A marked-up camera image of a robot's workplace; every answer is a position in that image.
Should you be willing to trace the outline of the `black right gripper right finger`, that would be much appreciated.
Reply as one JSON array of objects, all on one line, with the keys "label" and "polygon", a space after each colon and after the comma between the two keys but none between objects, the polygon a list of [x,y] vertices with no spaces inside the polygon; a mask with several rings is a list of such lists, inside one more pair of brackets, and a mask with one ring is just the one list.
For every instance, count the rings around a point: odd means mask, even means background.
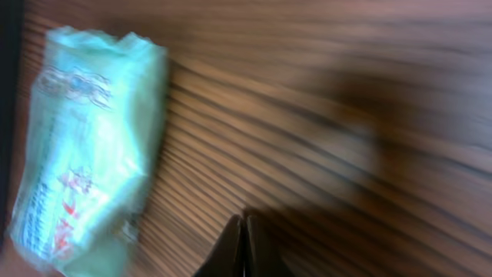
[{"label": "black right gripper right finger", "polygon": [[247,277],[294,277],[255,215],[245,219],[244,270]]}]

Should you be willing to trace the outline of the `teal snack packet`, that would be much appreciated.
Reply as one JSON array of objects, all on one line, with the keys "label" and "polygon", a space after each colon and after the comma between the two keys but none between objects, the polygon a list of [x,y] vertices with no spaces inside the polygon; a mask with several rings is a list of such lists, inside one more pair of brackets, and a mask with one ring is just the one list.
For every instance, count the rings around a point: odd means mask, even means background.
[{"label": "teal snack packet", "polygon": [[135,33],[47,33],[8,227],[36,270],[125,274],[165,128],[167,55]]}]

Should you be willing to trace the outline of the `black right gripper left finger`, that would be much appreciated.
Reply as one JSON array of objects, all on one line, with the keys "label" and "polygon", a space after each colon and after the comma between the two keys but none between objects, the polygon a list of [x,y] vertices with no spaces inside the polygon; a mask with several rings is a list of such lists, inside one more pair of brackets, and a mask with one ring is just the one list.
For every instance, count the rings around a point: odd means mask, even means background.
[{"label": "black right gripper left finger", "polygon": [[233,215],[194,277],[243,277],[243,238],[243,218]]}]

